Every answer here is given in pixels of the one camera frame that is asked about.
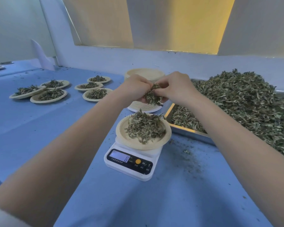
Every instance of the black control panel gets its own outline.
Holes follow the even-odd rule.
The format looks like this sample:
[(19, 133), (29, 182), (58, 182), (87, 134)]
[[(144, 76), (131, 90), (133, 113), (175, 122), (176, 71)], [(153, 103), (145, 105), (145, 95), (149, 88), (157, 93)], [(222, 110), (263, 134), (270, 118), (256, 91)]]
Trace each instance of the black control panel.
[(151, 168), (153, 167), (152, 162), (138, 158), (134, 155), (130, 155), (117, 149), (111, 149), (106, 158), (109, 161), (145, 175), (148, 175), (151, 171)]

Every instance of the stainless steel tray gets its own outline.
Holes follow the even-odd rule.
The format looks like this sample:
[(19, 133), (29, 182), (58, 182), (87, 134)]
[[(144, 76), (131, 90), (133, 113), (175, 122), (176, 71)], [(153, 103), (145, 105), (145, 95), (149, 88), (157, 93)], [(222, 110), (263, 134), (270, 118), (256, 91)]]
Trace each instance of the stainless steel tray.
[[(284, 96), (284, 91), (276, 90), (276, 93), (277, 93), (277, 95)], [(176, 109), (176, 107), (177, 107), (177, 105), (175, 105), (173, 103), (165, 114), (166, 121), (169, 123), (169, 125), (171, 127), (171, 131), (173, 133), (176, 133), (176, 134), (179, 134), (179, 135), (182, 135), (182, 136), (185, 136), (185, 137), (188, 137), (188, 138), (192, 138), (192, 139), (195, 139), (195, 140), (198, 140), (198, 141), (201, 141), (201, 142), (215, 146), (215, 143), (208, 136), (208, 134), (172, 124), (171, 117), (172, 117), (172, 114), (173, 114), (174, 110)]]

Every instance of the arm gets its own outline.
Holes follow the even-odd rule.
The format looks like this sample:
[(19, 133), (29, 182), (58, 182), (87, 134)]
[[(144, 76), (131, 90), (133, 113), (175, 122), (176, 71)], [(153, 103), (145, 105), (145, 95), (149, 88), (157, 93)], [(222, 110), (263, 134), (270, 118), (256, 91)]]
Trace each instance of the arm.
[(201, 95), (186, 74), (158, 83), (165, 88), (155, 93), (194, 114), (256, 205), (274, 226), (284, 227), (284, 156)]
[(0, 186), (0, 209), (31, 226), (53, 226), (122, 109), (151, 86), (134, 75), (100, 100)]

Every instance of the digital kitchen scale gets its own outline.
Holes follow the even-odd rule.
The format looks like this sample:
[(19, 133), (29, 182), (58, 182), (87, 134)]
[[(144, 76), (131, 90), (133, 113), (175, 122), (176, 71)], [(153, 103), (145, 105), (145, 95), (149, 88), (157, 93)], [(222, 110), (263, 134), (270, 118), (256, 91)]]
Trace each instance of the digital kitchen scale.
[(104, 155), (104, 162), (112, 169), (145, 182), (154, 174), (162, 147), (152, 150), (133, 149), (123, 145), (116, 137), (115, 143)]

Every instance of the person's right hand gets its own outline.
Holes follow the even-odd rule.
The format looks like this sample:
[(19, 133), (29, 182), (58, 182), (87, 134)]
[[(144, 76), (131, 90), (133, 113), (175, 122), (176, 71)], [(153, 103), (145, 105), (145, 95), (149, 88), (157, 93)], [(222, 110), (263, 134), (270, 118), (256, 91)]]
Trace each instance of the person's right hand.
[(162, 88), (153, 90), (155, 95), (163, 96), (162, 102), (170, 99), (173, 103), (186, 106), (193, 96), (199, 95), (200, 92), (195, 88), (187, 74), (173, 72), (157, 81)]

